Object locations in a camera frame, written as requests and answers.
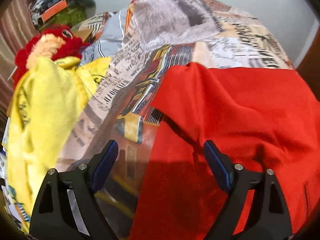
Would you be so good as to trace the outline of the grey blue pillow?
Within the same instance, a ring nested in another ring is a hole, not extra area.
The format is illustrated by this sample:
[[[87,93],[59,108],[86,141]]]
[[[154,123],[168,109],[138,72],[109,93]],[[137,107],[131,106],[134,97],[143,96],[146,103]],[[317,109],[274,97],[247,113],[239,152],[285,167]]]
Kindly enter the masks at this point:
[[[106,21],[102,35],[82,51],[82,66],[117,52],[125,36],[126,15],[127,9],[121,9]]]

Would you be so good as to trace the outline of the yellow blanket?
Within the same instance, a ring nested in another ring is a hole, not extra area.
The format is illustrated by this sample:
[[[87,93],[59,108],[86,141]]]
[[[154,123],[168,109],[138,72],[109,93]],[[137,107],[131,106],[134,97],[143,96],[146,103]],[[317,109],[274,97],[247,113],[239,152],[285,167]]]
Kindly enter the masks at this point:
[[[82,110],[106,75],[110,57],[80,66],[69,56],[38,57],[16,85],[7,144],[8,191],[28,233],[40,186]]]

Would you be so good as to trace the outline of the striped brown curtain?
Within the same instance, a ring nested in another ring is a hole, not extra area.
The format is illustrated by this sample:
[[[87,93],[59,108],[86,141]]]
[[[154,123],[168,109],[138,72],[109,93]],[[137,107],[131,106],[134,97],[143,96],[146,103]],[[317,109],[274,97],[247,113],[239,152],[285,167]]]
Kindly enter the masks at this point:
[[[30,9],[36,0],[12,0],[1,16],[1,127],[7,120],[7,109],[13,94],[8,80],[15,68],[15,55],[37,34]]]

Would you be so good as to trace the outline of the red garment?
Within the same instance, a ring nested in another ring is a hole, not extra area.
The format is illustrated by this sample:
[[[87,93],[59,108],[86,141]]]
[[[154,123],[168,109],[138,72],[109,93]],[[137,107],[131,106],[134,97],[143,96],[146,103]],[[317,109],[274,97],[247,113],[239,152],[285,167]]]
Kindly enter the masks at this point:
[[[173,66],[152,105],[163,118],[130,239],[204,238],[227,198],[207,140],[248,170],[274,170],[302,227],[319,200],[319,101],[295,70]]]

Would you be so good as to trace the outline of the red plush toy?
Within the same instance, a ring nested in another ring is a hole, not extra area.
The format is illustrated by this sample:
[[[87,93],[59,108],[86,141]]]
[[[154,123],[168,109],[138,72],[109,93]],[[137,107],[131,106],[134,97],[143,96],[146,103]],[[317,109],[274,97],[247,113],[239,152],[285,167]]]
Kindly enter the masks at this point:
[[[80,51],[89,46],[82,38],[75,36],[69,26],[54,25],[34,36],[15,56],[13,86],[16,87],[21,77],[31,68],[38,57],[47,57],[53,61],[74,56],[82,58]]]

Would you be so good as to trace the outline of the green plush pile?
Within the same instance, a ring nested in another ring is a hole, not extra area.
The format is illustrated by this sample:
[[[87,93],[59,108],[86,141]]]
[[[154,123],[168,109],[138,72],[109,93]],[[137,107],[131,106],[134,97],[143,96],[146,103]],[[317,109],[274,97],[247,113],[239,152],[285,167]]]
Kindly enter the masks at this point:
[[[39,26],[39,30],[46,29],[52,25],[67,25],[73,27],[87,18],[85,8],[81,5],[73,5],[63,9],[49,20]]]

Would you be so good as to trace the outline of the brown wooden door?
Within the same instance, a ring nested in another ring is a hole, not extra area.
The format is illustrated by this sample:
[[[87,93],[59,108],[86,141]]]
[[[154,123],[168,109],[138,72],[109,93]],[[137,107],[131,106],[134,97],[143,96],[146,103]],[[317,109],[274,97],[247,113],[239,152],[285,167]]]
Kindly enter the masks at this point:
[[[319,29],[315,39],[303,61],[297,68],[297,72],[304,79],[319,100],[320,97],[320,34]]]

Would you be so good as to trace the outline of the newspaper print bed sheet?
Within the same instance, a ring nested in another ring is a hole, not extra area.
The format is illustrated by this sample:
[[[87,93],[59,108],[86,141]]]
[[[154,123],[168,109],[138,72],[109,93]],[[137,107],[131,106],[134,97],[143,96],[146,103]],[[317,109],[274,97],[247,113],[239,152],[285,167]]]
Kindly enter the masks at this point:
[[[251,14],[216,0],[135,0],[108,72],[71,131],[56,168],[89,163],[109,140],[119,146],[111,173],[96,193],[119,239],[127,239],[163,114],[152,106],[168,69],[291,69],[278,40]]]

